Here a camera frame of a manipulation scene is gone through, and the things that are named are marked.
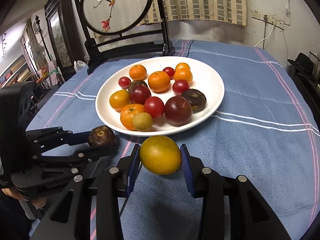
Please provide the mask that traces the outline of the person's left hand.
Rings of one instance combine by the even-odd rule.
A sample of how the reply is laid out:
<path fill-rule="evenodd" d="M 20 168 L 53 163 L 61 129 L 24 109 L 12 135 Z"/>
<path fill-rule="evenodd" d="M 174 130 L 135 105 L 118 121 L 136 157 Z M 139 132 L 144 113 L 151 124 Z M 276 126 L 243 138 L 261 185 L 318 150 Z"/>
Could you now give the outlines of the person's left hand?
<path fill-rule="evenodd" d="M 3 189 L 1 189 L 1 191 L 8 197 L 12 197 L 12 198 L 15 198 L 17 200 L 27 201 L 27 199 L 25 199 L 15 187 L 3 188 Z M 31 203 L 37 209 L 43 208 L 45 206 L 46 202 L 47 202 L 47 198 L 46 197 L 40 197 L 40 198 L 36 198 L 36 199 L 32 199 L 31 200 Z"/>

